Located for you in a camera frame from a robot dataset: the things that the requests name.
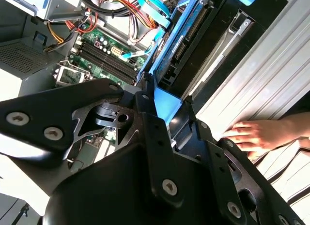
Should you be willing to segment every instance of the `green circuit board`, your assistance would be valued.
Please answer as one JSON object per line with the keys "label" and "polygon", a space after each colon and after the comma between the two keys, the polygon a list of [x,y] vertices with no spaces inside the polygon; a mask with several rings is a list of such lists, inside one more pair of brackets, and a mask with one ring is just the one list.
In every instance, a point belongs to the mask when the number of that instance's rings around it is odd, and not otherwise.
{"label": "green circuit board", "polygon": [[[132,52],[126,46],[105,35],[99,29],[94,29],[92,32],[82,35],[82,38],[92,45],[94,45],[96,42],[99,42],[99,44],[103,48],[106,48],[107,51],[111,50],[113,47],[117,47],[118,49],[120,49],[122,54]],[[118,58],[118,56],[115,55],[113,52],[111,53],[111,55]],[[129,59],[128,62],[124,61],[124,63],[126,63],[130,67],[133,67],[134,69],[136,68],[137,71],[139,71],[143,67],[145,61],[145,57],[134,57]]]}
{"label": "green circuit board", "polygon": [[104,71],[103,69],[97,67],[96,65],[90,63],[89,61],[76,56],[75,54],[70,55],[70,59],[74,63],[75,66],[85,69],[87,71],[90,71],[95,79],[98,78],[108,78],[111,79],[112,81],[116,82],[119,86],[124,86],[126,85],[125,82],[122,80],[118,79],[117,77],[113,76],[112,74],[109,74],[108,72]]}
{"label": "green circuit board", "polygon": [[[133,57],[129,60],[120,59],[119,55],[116,55],[114,52],[112,52],[113,48],[119,49],[121,54],[131,51],[125,45],[105,35],[99,29],[94,29],[92,32],[83,34],[81,37],[83,42],[88,42],[97,47],[98,49],[108,52],[114,58],[123,61],[126,65],[130,66],[133,70],[137,72],[139,72],[139,70],[143,67],[146,61],[146,57]],[[89,62],[88,60],[85,60],[84,58],[81,58],[78,54],[71,53],[69,55],[69,61],[77,67],[90,71],[94,78],[109,78],[116,82],[119,86],[124,86],[127,84],[119,78],[115,77],[114,75],[110,74],[109,72],[105,71],[104,69],[99,68],[98,66]]]}

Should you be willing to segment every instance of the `black metal mount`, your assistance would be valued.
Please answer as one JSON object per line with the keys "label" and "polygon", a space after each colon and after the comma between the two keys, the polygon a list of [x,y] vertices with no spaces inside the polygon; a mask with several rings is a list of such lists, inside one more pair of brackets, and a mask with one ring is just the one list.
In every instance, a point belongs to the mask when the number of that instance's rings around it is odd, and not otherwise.
{"label": "black metal mount", "polygon": [[117,151],[64,180],[43,224],[303,224],[230,140],[216,142],[190,98],[175,123],[157,117],[153,76],[141,90],[108,79],[0,103],[0,152],[59,165],[83,137],[117,128]]}

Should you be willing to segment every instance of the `red wire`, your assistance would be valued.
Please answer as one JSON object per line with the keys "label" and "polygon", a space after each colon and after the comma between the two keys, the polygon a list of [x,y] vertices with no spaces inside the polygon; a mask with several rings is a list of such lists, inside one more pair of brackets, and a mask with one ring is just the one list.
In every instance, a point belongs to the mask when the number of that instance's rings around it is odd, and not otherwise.
{"label": "red wire", "polygon": [[[91,17],[91,24],[90,24],[90,26],[86,30],[83,30],[83,29],[79,28],[79,29],[77,29],[77,31],[80,32],[80,33],[92,32],[95,29],[95,27],[96,27],[97,21],[98,21],[98,14],[95,13],[95,23],[93,24],[93,19]],[[67,25],[67,27],[70,30],[72,30],[75,27],[74,24],[71,21],[69,21],[69,20],[66,21],[66,25]]]}

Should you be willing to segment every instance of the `wire bundle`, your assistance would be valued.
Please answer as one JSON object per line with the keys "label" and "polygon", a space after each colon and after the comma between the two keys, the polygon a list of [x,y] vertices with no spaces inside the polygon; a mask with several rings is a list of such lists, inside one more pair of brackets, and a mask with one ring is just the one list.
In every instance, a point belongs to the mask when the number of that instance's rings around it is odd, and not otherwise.
{"label": "wire bundle", "polygon": [[[175,5],[178,3],[178,0],[171,0],[171,1]],[[129,9],[125,6],[120,8],[120,9],[117,9],[117,10],[108,10],[108,9],[98,7],[97,5],[93,4],[91,0],[83,0],[83,3],[88,8],[90,8],[93,12],[96,12],[98,14],[105,15],[105,16],[128,17],[131,14]],[[138,0],[134,0],[131,4],[133,6],[135,6],[136,8],[140,9],[140,5],[138,3]]]}
{"label": "wire bundle", "polygon": [[52,29],[52,27],[51,27],[51,25],[50,25],[49,22],[47,23],[47,28],[48,28],[49,32],[52,34],[52,36],[55,38],[55,40],[58,41],[59,44],[61,44],[61,43],[64,42],[64,39],[63,39],[62,37],[58,36],[58,35],[54,32],[54,30]]}
{"label": "wire bundle", "polygon": [[[93,22],[93,18],[90,16],[90,21],[91,21],[90,26],[87,29],[84,30],[82,28],[77,28],[76,32],[80,32],[82,34],[92,32],[95,29],[96,24],[98,22],[98,14],[95,13],[95,21],[94,22]],[[65,23],[70,30],[72,30],[75,27],[75,25],[69,20],[65,21]]]}
{"label": "wire bundle", "polygon": [[111,2],[118,2],[121,3],[125,8],[129,10],[131,14],[133,14],[144,26],[150,29],[155,29],[157,28],[157,25],[155,24],[154,21],[150,19],[150,17],[145,16],[138,7],[135,5],[131,4],[127,0],[105,0],[105,1],[111,1]]}

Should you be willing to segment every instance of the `silver screw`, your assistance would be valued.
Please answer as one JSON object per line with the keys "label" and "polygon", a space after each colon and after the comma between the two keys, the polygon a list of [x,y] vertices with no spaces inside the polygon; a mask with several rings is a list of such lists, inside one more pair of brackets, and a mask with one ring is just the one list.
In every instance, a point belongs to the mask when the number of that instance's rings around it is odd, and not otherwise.
{"label": "silver screw", "polygon": [[15,126],[24,126],[30,121],[29,116],[22,112],[12,112],[6,116],[6,120]]}
{"label": "silver screw", "polygon": [[233,147],[233,143],[229,140],[226,141],[226,143],[230,146],[230,147]]}
{"label": "silver screw", "polygon": [[60,140],[63,137],[63,132],[57,127],[48,127],[44,130],[44,136],[49,140]]}
{"label": "silver screw", "polygon": [[227,207],[228,207],[229,212],[230,212],[234,217],[236,217],[237,219],[240,219],[240,218],[241,218],[241,211],[240,211],[240,209],[237,207],[236,204],[234,204],[233,202],[229,202],[229,203],[227,203]]}
{"label": "silver screw", "polygon": [[145,94],[143,94],[142,97],[145,98],[146,100],[149,100],[149,99],[150,99],[149,96],[147,96],[147,95],[145,95]]}
{"label": "silver screw", "polygon": [[283,225],[289,225],[288,221],[282,215],[279,215],[279,219]]}
{"label": "silver screw", "polygon": [[176,184],[170,179],[163,180],[163,189],[167,194],[171,196],[175,196],[178,193],[178,188],[176,187]]}
{"label": "silver screw", "polygon": [[201,125],[203,128],[208,128],[207,124],[205,124],[204,122],[200,122],[200,125]]}
{"label": "silver screw", "polygon": [[115,85],[110,85],[110,88],[111,88],[112,90],[118,90],[118,87],[115,86]]}

